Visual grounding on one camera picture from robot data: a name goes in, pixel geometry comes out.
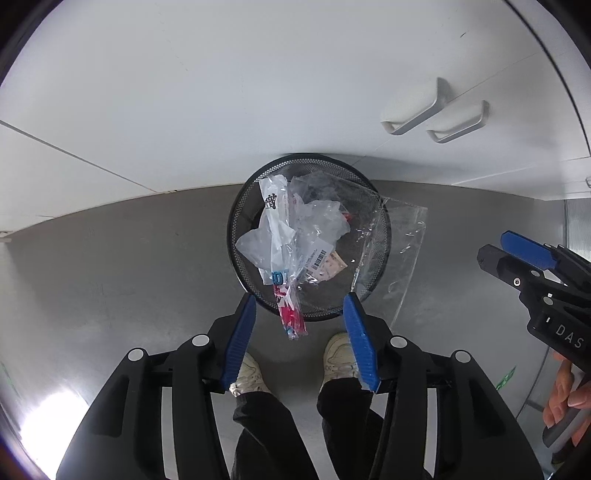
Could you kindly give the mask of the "person's right hand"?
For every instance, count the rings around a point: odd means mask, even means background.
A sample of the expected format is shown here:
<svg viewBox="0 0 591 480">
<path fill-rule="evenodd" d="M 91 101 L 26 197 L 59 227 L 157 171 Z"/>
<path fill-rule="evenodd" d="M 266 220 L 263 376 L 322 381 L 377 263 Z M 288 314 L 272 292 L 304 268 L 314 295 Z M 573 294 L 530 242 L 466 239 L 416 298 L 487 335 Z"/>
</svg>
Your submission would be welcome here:
<svg viewBox="0 0 591 480">
<path fill-rule="evenodd" d="M 572 362 L 559 353 L 554 353 L 553 356 L 560 362 L 560 367 L 548 403 L 543 409 L 543 421 L 547 428 L 562 421 L 568 408 L 588 409 L 590 407 L 590 382 L 574 389 Z"/>
</svg>

